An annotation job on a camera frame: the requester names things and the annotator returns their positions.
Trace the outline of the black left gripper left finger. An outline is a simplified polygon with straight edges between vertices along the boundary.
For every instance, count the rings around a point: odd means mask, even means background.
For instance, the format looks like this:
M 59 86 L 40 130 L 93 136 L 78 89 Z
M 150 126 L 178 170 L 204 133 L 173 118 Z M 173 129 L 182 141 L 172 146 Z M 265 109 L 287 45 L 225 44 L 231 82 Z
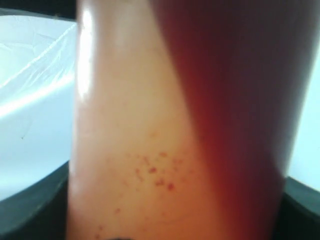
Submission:
M 2 240 L 64 240 L 69 163 L 0 202 Z

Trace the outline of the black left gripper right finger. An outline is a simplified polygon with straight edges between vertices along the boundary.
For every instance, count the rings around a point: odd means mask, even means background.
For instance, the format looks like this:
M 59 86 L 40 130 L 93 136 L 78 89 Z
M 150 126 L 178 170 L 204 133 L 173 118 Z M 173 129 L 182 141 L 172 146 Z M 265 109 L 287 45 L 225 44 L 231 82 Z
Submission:
M 289 177 L 285 184 L 286 236 L 289 240 L 320 239 L 320 193 Z

